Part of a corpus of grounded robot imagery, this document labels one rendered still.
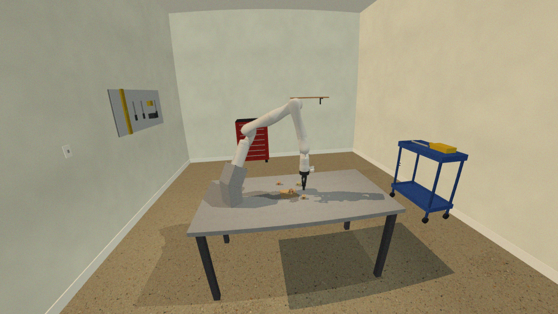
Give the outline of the tan flat mat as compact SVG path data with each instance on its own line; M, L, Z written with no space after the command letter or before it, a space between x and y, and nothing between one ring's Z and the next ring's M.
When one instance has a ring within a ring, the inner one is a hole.
M287 199L287 198L292 198L292 197L298 197L298 194L296 192L296 190L294 189L294 193L289 193L289 189L286 190L280 190L280 197L282 199Z

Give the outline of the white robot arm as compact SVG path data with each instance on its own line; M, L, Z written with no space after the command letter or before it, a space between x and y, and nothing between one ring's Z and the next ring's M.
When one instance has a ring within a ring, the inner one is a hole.
M309 144L307 141L307 134L304 128L303 121L301 119L301 108L303 106L302 101L299 98L293 98L284 106L272 110L262 117L245 124L241 128L241 133L245 135L245 139L240 140L236 152L234 153L233 160L231 164L238 167L243 167L247 153L250 149L250 145L254 142L254 138L257 134L257 128L268 127L274 123L278 123L279 120L283 119L286 115L291 114L293 123L295 124L295 130L297 134L297 139L300 148L300 166L299 170L302 172L314 172L314 166L309 167Z

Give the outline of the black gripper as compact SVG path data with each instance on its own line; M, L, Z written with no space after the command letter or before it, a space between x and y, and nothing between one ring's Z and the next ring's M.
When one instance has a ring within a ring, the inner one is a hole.
M304 191L305 186L306 186L305 183L306 183L307 175L309 175L309 170L307 172L302 172L302 171L299 170L299 174L302 175L301 176L301 183L302 183L302 187L304 186L303 187L303 191ZM306 176L306 177L304 178L304 176Z

